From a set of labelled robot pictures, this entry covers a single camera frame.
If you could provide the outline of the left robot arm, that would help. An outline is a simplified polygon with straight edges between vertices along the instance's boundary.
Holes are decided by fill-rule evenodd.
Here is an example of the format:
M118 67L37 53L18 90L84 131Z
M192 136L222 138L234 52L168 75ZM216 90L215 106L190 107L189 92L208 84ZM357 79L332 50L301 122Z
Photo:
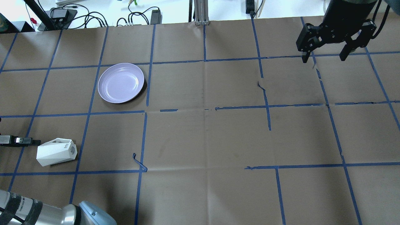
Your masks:
M1 135L3 147L37 146L36 159L42 166L71 161L77 148L71 139L56 138L41 143L30 137ZM96 205L82 201L63 208L51 206L34 198L1 190L2 225L115 225L116 221Z

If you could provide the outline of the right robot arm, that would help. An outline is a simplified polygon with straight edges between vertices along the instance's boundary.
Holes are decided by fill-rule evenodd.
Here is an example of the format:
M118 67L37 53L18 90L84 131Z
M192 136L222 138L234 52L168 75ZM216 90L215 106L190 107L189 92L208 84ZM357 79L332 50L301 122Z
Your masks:
M381 25L376 27L374 21L377 11L373 18L368 16L374 8L379 9L380 0L331 0L322 23L318 26L304 24L296 40L303 63L307 63L312 51L325 44L346 43L339 54L341 61L346 60L357 48L366 47L382 31L390 9L399 14L398 0L387 0L386 4Z

